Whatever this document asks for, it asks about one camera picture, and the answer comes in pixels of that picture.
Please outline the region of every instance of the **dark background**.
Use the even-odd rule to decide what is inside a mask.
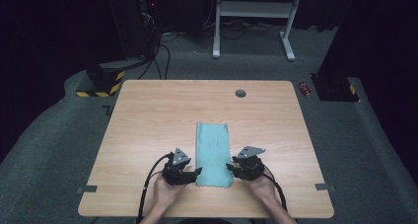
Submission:
[[[196,31],[209,13],[209,22],[213,22],[211,1],[167,0],[161,7],[163,20],[168,26]],[[301,0],[294,27],[317,26],[319,31],[340,27],[331,45],[338,50],[327,54],[323,67],[331,76],[361,79],[387,137],[417,183],[413,162],[418,155],[416,1],[353,0],[346,16],[350,1]],[[64,96],[65,80],[85,69],[70,43],[69,3],[0,0],[1,160],[26,127]],[[89,2],[92,9],[95,3]],[[88,26],[89,36],[102,37],[95,25]]]

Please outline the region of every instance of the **human hand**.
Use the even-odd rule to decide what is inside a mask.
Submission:
[[[153,205],[159,205],[167,210],[187,185],[170,186],[166,179],[159,174],[154,182],[154,201]]]
[[[169,209],[187,185],[170,186],[166,179],[159,174],[154,182],[154,200],[141,224],[156,224]]]
[[[264,169],[264,175],[273,179],[273,175],[268,169]],[[276,223],[297,223],[278,201],[276,197],[275,185],[268,178],[260,176],[253,181],[243,180],[243,182],[245,186],[248,187],[252,195],[263,204],[267,212],[270,214],[270,217],[273,218]]]
[[[264,169],[264,175],[273,179],[273,175],[270,173],[268,169]],[[243,182],[245,186],[249,189],[249,191],[252,193],[252,195],[260,201],[263,201],[268,198],[276,198],[274,183],[269,181],[264,176],[260,176],[259,178],[253,181],[243,180]]]

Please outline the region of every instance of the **black cable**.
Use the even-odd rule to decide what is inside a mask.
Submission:
[[[170,154],[166,154],[163,157],[161,157],[156,162],[156,164],[154,164],[153,168],[151,168],[151,171],[148,174],[147,180],[145,180],[144,188],[142,189],[141,202],[139,203],[138,217],[135,220],[136,224],[140,223],[143,218],[142,213],[144,212],[145,196],[147,195],[147,189],[148,189],[148,184],[150,183],[150,179],[155,175],[155,174],[153,175],[153,172],[156,169],[156,167],[160,164],[161,161],[169,157],[170,157]]]
[[[168,47],[166,47],[163,44],[160,44],[161,47],[165,48],[167,50],[167,53],[169,54],[169,58],[167,59],[167,64],[166,64],[166,73],[164,75],[164,79],[167,79],[167,72],[169,71],[169,64],[170,64],[170,59],[172,58],[172,55],[170,53],[170,50]]]
[[[151,54],[150,62],[148,63],[147,67],[145,68],[144,72],[142,72],[142,74],[138,77],[138,80],[141,79],[144,76],[144,74],[147,72],[148,68],[155,61],[155,58],[157,57],[157,54],[160,51],[160,41],[161,41],[161,36],[159,38],[159,43],[158,43],[158,46],[157,46],[157,50],[154,53]]]
[[[144,76],[144,74],[147,72],[148,68],[150,67],[150,65],[153,63],[154,60],[150,60],[150,62],[148,63],[147,67],[145,68],[144,72],[142,72],[142,74],[138,77],[138,79],[141,79],[142,76]]]
[[[247,169],[250,169],[250,170],[254,171],[254,172],[257,172],[252,167],[249,167],[249,166],[245,166],[245,167]],[[277,188],[277,191],[279,192],[279,196],[280,196],[280,201],[282,202],[282,207],[283,207],[283,209],[285,209],[287,211],[286,197],[285,197],[285,194],[283,193],[283,189],[276,182],[276,179],[274,179],[274,175],[273,175],[273,173],[271,173],[270,169],[265,165],[264,165],[264,168],[267,168],[267,170],[271,174],[272,178],[265,175],[264,173],[261,173],[261,175],[264,176],[265,178],[267,178],[269,181],[271,181],[274,184],[274,186]]]
[[[274,179],[265,175],[264,173],[262,175],[265,178],[267,178],[268,180],[270,180],[272,183],[274,183],[274,186],[277,188],[277,191],[279,192],[279,196],[280,196],[280,200],[282,201],[283,209],[285,209],[287,211],[286,197],[285,197],[285,194],[283,193],[283,189],[279,186],[279,184]]]
[[[156,58],[154,58],[154,62],[156,63],[156,66],[157,66],[158,76],[159,76],[160,79],[162,79],[161,78],[161,71],[160,71],[160,64],[158,64]]]
[[[93,221],[90,224],[95,224],[99,220],[99,218],[100,217],[96,217],[95,219],[93,219]]]

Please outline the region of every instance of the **red object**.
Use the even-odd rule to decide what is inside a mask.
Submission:
[[[300,82],[300,83],[299,83],[299,88],[301,89],[302,94],[303,94],[306,98],[310,98],[310,97],[311,97],[311,90],[308,88],[307,83],[305,83],[305,82]]]

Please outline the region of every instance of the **wire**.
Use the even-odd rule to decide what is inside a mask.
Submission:
[[[95,224],[99,220],[99,218],[100,217],[96,217],[95,219],[93,219],[93,221],[90,224]]]
[[[145,204],[145,196],[147,195],[147,189],[148,189],[148,184],[150,183],[150,179],[156,175],[153,174],[154,170],[156,169],[156,167],[160,164],[161,161],[163,161],[166,158],[170,158],[171,154],[166,154],[163,157],[161,157],[153,166],[153,168],[151,168],[150,173],[148,174],[147,180],[145,180],[144,183],[144,188],[142,189],[142,195],[141,195],[141,202],[139,204],[139,210],[138,210],[138,217],[135,220],[135,223],[138,224],[141,222],[143,215],[142,213],[144,212],[144,204]]]
[[[166,46],[165,46],[165,45],[163,45],[163,44],[160,44],[160,46],[161,46],[162,48],[166,49],[166,50],[167,50],[167,53],[169,54],[169,58],[167,59],[167,64],[166,64],[166,73],[165,73],[165,75],[164,75],[164,79],[167,79],[167,73],[169,72],[170,59],[172,58],[172,55],[171,55],[170,50],[169,50],[169,48],[168,48],[168,47],[166,47]]]
[[[208,15],[208,18],[206,19],[206,22],[203,24],[203,29],[205,28],[206,24],[209,22],[210,16],[211,16],[211,14],[212,14],[213,2],[214,2],[214,0],[212,0],[212,1],[211,1],[211,3],[210,3],[210,11],[209,11],[209,15]]]
[[[158,64],[158,62],[157,62],[157,59],[156,59],[156,58],[154,58],[154,62],[156,63],[156,66],[157,66],[158,76],[160,77],[160,79],[162,79],[162,78],[161,78],[161,71],[160,71],[160,64]]]
[[[162,43],[175,41],[179,37],[179,32],[178,31],[175,31],[173,33],[165,33],[165,34],[162,34],[162,36],[168,36],[168,35],[173,35],[173,34],[175,34],[175,37],[173,37],[171,39],[167,39],[167,40],[162,40]]]
[[[144,74],[147,72],[148,68],[150,67],[150,65],[153,63],[154,60],[150,60],[150,62],[148,63],[147,67],[145,68],[144,72],[142,72],[142,74],[138,77],[138,79],[141,79],[142,76],[144,76]]]
[[[250,166],[245,166],[245,167],[254,171],[254,172],[257,172],[255,169],[253,169]],[[276,179],[274,179],[274,175],[273,175],[273,173],[271,173],[270,169],[265,165],[264,165],[264,168],[267,168],[268,172],[271,174],[272,177],[269,177],[269,176],[265,175],[264,173],[261,173],[261,175],[264,176],[265,178],[267,178],[269,181],[271,181],[274,184],[274,186],[277,188],[277,191],[279,192],[279,196],[280,196],[280,201],[282,202],[282,207],[283,207],[283,209],[285,209],[287,211],[286,197],[285,197],[285,194],[283,193],[283,189],[276,182]]]

